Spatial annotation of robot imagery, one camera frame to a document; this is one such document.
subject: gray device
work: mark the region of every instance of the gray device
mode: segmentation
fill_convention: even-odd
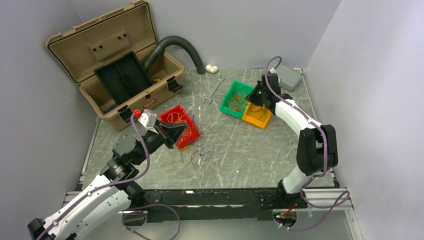
[[[277,60],[272,61],[270,67],[276,66]],[[302,81],[302,75],[294,69],[288,68],[283,64],[280,64],[275,72],[278,75],[278,85],[290,92],[295,90],[298,84]]]

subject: tan toolbox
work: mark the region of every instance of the tan toolbox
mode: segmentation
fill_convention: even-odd
[[[94,70],[130,51],[144,62],[156,43],[149,4],[139,0],[52,36],[45,46],[69,77],[80,84],[79,90],[97,115],[121,131],[130,124],[133,110],[153,109],[181,91],[172,92],[169,83],[176,81],[183,85],[184,66],[165,52],[147,73],[151,79],[161,80],[109,112],[105,111],[115,105],[115,101]]]

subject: white wall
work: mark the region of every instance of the white wall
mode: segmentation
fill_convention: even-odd
[[[127,6],[130,0],[70,0],[83,22]],[[284,64],[306,67],[341,0],[150,0],[159,39],[189,40],[205,63],[221,68],[264,66],[283,55]],[[186,67],[188,54],[167,49]]]
[[[424,2],[343,0],[306,69],[364,239],[423,238]]]
[[[68,0],[4,1],[0,23],[0,238],[24,240],[78,182],[95,113],[44,47],[80,23]]]

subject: cable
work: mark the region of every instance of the cable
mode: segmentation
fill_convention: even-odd
[[[288,211],[283,211],[282,213],[280,213],[280,215],[287,215],[289,214],[294,208],[295,208],[295,203],[293,202],[293,204],[291,205],[290,209]]]
[[[246,100],[246,96],[247,96],[247,93],[245,93],[244,91],[241,91],[241,92],[233,91],[232,98],[228,102],[228,107],[233,111],[241,112],[243,106],[246,105],[246,103],[248,102]]]
[[[289,105],[290,107],[292,107],[292,108],[294,108],[294,109],[296,109],[300,114],[302,114],[302,116],[304,116],[305,118],[306,118],[306,120],[309,120],[310,119],[310,117],[302,110],[302,109],[300,109],[299,107],[297,107],[297,106],[294,106],[293,104],[291,104],[290,102],[288,102],[287,100],[285,100],[284,98],[282,98],[280,95],[278,95],[274,90],[273,90],[273,88],[271,87],[271,85],[270,85],[270,83],[269,83],[269,81],[268,81],[268,68],[270,67],[270,64],[275,60],[275,59],[279,59],[279,61],[278,61],[278,63],[277,63],[277,66],[275,66],[274,67],[274,69],[277,69],[279,66],[280,66],[280,63],[281,63],[281,61],[283,60],[282,59],[282,57],[281,56],[275,56],[275,57],[273,57],[273,58],[271,58],[271,60],[269,60],[269,62],[268,62],[268,64],[266,65],[266,67],[265,67],[265,83],[266,83],[266,85],[268,86],[268,89],[271,91],[271,93],[272,94],[274,94],[274,96],[276,96],[278,99],[280,99],[283,103],[285,103],[285,104],[287,104],[287,105]],[[310,124],[312,125],[312,126],[314,126],[318,131],[319,131],[319,133],[321,134],[321,136],[322,136],[322,140],[323,140],[323,148],[324,148],[324,166],[323,166],[323,170],[322,170],[322,173],[321,174],[315,174],[315,175],[313,175],[312,176],[312,178],[311,179],[309,179],[301,188],[300,188],[300,197],[307,203],[307,204],[309,204],[310,206],[312,206],[312,207],[314,207],[314,208],[317,208],[317,209],[328,209],[329,208],[329,210],[328,210],[328,212],[324,215],[324,217],[322,217],[316,224],[314,224],[314,225],[312,225],[312,226],[310,226],[310,227],[307,227],[307,228],[301,228],[301,229],[291,229],[290,228],[290,231],[297,231],[297,232],[300,232],[300,231],[307,231],[307,230],[310,230],[310,229],[313,229],[313,228],[315,228],[316,226],[318,226],[320,223],[322,223],[326,218],[327,218],[327,216],[330,214],[330,212],[333,210],[333,208],[335,208],[335,207],[337,207],[337,206],[340,206],[340,205],[342,205],[344,202],[346,202],[349,198],[350,198],[350,192],[348,191],[348,190],[346,190],[346,191],[344,191],[344,192],[342,192],[341,194],[340,194],[340,196],[338,196],[338,198],[334,201],[334,203],[333,203],[333,205],[329,205],[329,206],[317,206],[317,205],[314,205],[314,204],[312,204],[311,202],[309,202],[307,199],[306,199],[306,197],[303,195],[303,190],[315,179],[315,178],[320,178],[320,177],[324,177],[325,175],[326,175],[326,173],[327,173],[327,168],[328,168],[328,143],[327,143],[327,137],[326,137],[326,134],[325,134],[325,132],[324,132],[324,130],[320,127],[320,126],[318,126],[315,122],[313,122],[313,121],[310,121]],[[347,195],[341,202],[339,202],[339,200],[342,198],[342,196],[343,195]]]
[[[252,106],[253,106],[254,104],[253,103],[251,103],[250,104],[250,107],[249,107],[249,111],[250,112],[252,112],[252,113],[258,113],[258,112],[263,112],[262,113],[262,115],[260,116],[260,117],[258,117],[258,118],[256,118],[257,120],[259,120],[259,119],[261,119],[266,113],[267,113],[267,111],[268,111],[268,108],[266,108],[265,106],[256,106],[256,107],[258,107],[259,109],[258,110],[252,110]]]
[[[146,146],[146,143],[145,143],[145,141],[143,140],[143,137],[142,137],[142,135],[140,134],[140,132],[139,132],[139,130],[137,129],[137,126],[136,126],[136,123],[134,122],[134,117],[136,116],[136,113],[135,113],[136,111],[134,111],[133,113],[132,113],[132,115],[131,115],[131,118],[130,118],[130,120],[131,120],[131,125],[134,127],[134,130],[135,130],[135,132],[137,133],[137,136],[138,136],[138,139],[140,140],[140,142],[141,142],[141,146],[143,147],[143,150],[144,150],[144,153],[145,153],[145,156],[146,156],[146,162],[147,162],[147,165],[146,165],[146,168],[145,168],[145,170],[141,173],[141,174],[139,174],[138,176],[135,176],[135,177],[133,177],[133,178],[130,178],[130,179],[127,179],[127,180],[122,180],[122,181],[117,181],[117,182],[111,182],[111,183],[108,183],[108,184],[104,184],[104,185],[101,185],[101,186],[99,186],[99,187],[96,187],[96,188],[94,188],[93,190],[90,190],[90,191],[88,191],[86,194],[84,194],[84,195],[82,195],[79,199],[77,199],[72,205],[70,205],[70,207],[68,207],[65,211],[63,211],[63,213],[61,214],[61,215],[59,215],[59,217],[57,217],[37,238],[36,238],[36,240],[41,240],[42,239],[42,237],[48,232],[48,231],[50,231],[52,228],[53,228],[53,223],[59,223],[64,217],[66,217],[68,214],[69,214],[69,212],[70,211],[72,211],[78,204],[80,204],[86,197],[88,197],[88,195],[90,194],[90,195],[92,195],[93,193],[95,193],[95,192],[97,192],[97,191],[99,191],[99,190],[101,190],[101,189],[104,189],[104,188],[106,188],[106,187],[112,187],[112,186],[115,186],[115,185],[118,185],[118,184],[126,184],[126,183],[129,183],[129,182],[132,182],[132,181],[135,181],[135,180],[137,180],[137,179],[139,179],[139,178],[141,178],[141,177],[143,177],[146,173],[147,173],[147,171],[149,170],[149,167],[150,167],[150,157],[149,157],[149,151],[148,151],[148,149],[147,149],[147,146]]]
[[[291,228],[293,225],[296,224],[297,215],[296,213],[293,214],[292,218],[286,217],[286,215],[280,215],[278,218],[274,217],[274,222],[279,223],[279,225],[285,226],[287,228]]]
[[[189,162],[184,162],[184,158],[183,158],[183,150],[185,150],[188,146],[194,146],[194,147],[197,147],[197,148],[199,148],[200,150],[196,150],[196,151],[194,151],[192,154],[191,154],[191,157],[190,157],[190,161]],[[179,150],[179,153],[181,154],[181,161],[182,161],[182,163],[183,164],[185,164],[185,165],[189,165],[189,164],[191,164],[193,167],[195,166],[195,164],[193,163],[193,159],[195,158],[195,156],[196,156],[196,154],[199,154],[199,157],[203,160],[203,161],[207,161],[208,160],[208,158],[210,158],[210,156],[208,156],[209,154],[213,154],[214,153],[214,150],[215,150],[215,146],[213,147],[213,149],[212,149],[212,151],[211,150],[208,150],[207,152],[205,152],[205,153],[202,153],[202,151],[203,150],[205,150],[205,148],[204,147],[202,147],[202,146],[200,146],[200,145],[195,145],[195,144],[190,144],[190,145],[188,145],[188,146],[186,146],[186,147],[184,147],[183,149],[180,149]]]
[[[191,113],[187,113],[187,115],[191,117],[191,121],[193,121],[193,123],[195,124],[195,115]]]
[[[145,206],[140,206],[140,207],[134,207],[134,208],[128,208],[127,210],[128,211],[136,211],[136,210],[142,210],[142,209],[145,209],[145,208],[149,208],[149,207],[156,207],[156,206],[161,206],[161,207],[165,207],[165,208],[167,208],[167,209],[170,209],[172,212],[173,212],[173,214],[175,214],[175,216],[176,216],[176,219],[177,219],[177,221],[178,221],[178,228],[176,229],[176,232],[175,232],[175,234],[169,239],[169,240],[173,240],[173,239],[175,239],[176,237],[177,237],[177,235],[178,235],[178,233],[180,232],[180,228],[181,228],[181,219],[180,219],[180,216],[178,216],[178,213],[172,208],[172,207],[170,207],[170,206],[168,206],[168,205],[165,205],[165,204],[162,204],[162,203],[154,203],[154,204],[150,204],[150,205],[145,205]],[[130,232],[132,232],[132,233],[134,233],[134,234],[136,234],[137,236],[139,236],[139,237],[141,237],[141,238],[143,238],[143,239],[145,239],[145,240],[151,240],[150,238],[148,238],[148,237],[146,237],[146,236],[144,236],[144,235],[142,235],[141,233],[139,233],[138,231],[135,231],[135,230],[133,230],[133,229],[131,229],[130,227],[128,227],[128,226],[126,226],[125,225],[125,219],[129,216],[130,214],[127,214],[127,215],[125,215],[125,216],[123,216],[122,217],[122,225],[123,225],[123,227],[126,229],[126,230],[128,230],[128,231],[130,231]]]
[[[338,196],[338,198],[334,201],[334,204],[336,204],[342,197],[343,195],[345,195],[348,191],[344,191],[342,194],[340,194],[340,196]],[[293,231],[293,232],[304,232],[304,231],[309,231],[311,229],[316,228],[318,225],[320,225],[322,222],[324,222],[324,220],[330,215],[331,211],[333,210],[334,207],[331,207],[326,213],[325,215],[319,220],[317,221],[314,225],[309,226],[307,228],[291,228],[291,227],[286,227],[280,223],[277,222],[277,220],[274,218],[274,222],[277,223],[279,228],[284,228],[287,231]]]

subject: red bin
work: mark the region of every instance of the red bin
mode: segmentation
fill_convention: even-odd
[[[182,149],[185,146],[192,143],[198,137],[200,133],[196,124],[189,117],[189,115],[184,111],[184,108],[181,105],[177,105],[170,110],[159,115],[159,120],[165,123],[186,123],[187,128],[182,132],[181,137],[176,141],[175,145]]]

